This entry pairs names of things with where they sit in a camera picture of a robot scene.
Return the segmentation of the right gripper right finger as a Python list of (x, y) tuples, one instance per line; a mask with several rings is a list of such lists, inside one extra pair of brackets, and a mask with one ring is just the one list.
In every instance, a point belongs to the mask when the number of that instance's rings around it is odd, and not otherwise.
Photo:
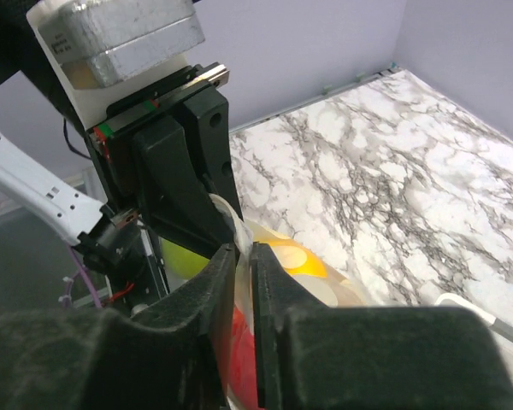
[(251, 267), (258, 403), (267, 409), (513, 409), (513, 383), (463, 307), (328, 307)]

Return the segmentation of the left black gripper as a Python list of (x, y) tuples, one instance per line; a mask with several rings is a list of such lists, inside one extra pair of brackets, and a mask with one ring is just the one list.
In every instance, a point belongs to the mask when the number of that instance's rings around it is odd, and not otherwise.
[[(108, 200), (135, 202), (140, 183), (144, 222), (158, 236), (202, 256), (233, 242), (233, 230), (209, 193), (242, 215), (229, 145), (229, 104), (216, 89), (229, 74), (218, 62), (183, 67), (110, 104), (105, 120), (85, 131)], [(137, 132), (174, 106), (181, 126), (156, 123)]]

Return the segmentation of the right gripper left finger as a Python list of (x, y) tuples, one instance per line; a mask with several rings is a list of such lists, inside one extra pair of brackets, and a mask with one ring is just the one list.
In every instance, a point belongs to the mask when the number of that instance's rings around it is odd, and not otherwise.
[(0, 313), (0, 409), (225, 409), (236, 251), (170, 295), (112, 308)]

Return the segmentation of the red toy apple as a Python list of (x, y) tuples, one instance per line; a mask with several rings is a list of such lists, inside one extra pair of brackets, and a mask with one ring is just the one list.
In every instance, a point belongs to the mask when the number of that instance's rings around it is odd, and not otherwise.
[(245, 409), (259, 409), (254, 337), (244, 315), (233, 308), (228, 384)]

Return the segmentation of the clear zip top bag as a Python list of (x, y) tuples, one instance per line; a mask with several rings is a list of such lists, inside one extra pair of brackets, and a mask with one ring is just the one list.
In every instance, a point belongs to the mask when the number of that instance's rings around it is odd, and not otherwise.
[[(212, 194), (211, 201), (217, 210), (225, 217), (226, 221), (233, 228), (234, 243), (240, 247), (241, 256), (236, 266), (236, 282), (234, 287), (234, 306), (244, 315), (245, 323), (248, 325), (255, 344), (254, 336), (256, 326), (254, 324), (254, 297), (252, 295), (253, 285), (251, 280), (257, 275), (255, 267), (250, 266), (250, 260), (257, 257), (257, 247), (265, 243), (256, 242), (254, 234), (260, 231), (274, 231), (254, 220), (243, 221), (233, 210), (230, 204), (221, 196)], [(280, 296), (292, 296), (296, 290), (301, 290), (304, 295), (311, 295), (318, 301), (330, 308), (350, 308), (361, 307), (367, 304), (366, 297), (361, 291), (343, 274), (329, 266), (321, 260), (327, 270), (326, 278), (316, 278), (306, 275), (290, 275), (280, 265), (274, 256), (272, 249), (271, 263), (273, 267), (273, 278), (286, 278), (288, 287), (286, 290), (280, 290), (278, 285), (272, 287), (279, 291)], [(228, 399), (237, 409), (245, 409), (239, 401), (233, 396), (228, 385)]]

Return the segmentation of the green toy pear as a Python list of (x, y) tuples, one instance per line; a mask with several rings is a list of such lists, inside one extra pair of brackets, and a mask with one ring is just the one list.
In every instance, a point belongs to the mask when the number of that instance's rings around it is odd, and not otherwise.
[(178, 278), (189, 280), (209, 263), (209, 259), (164, 238), (160, 239), (160, 244), (166, 267)]

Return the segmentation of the yellow toy mango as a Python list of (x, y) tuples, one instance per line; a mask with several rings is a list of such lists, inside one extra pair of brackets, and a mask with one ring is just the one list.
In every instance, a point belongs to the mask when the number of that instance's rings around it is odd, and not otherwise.
[(290, 237), (275, 231), (260, 231), (254, 234), (256, 242), (267, 244), (283, 269), (290, 275), (306, 275), (326, 278), (327, 270), (313, 252)]

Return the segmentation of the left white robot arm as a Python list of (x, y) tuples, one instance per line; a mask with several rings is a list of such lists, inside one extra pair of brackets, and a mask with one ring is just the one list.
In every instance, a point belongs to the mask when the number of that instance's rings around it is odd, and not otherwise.
[(228, 69), (186, 62), (203, 30), (192, 1), (0, 1), (0, 85), (24, 73), (85, 141), (106, 195), (66, 184), (0, 132), (0, 191), (68, 245), (78, 273), (135, 314), (169, 291), (158, 241), (211, 257), (243, 216)]

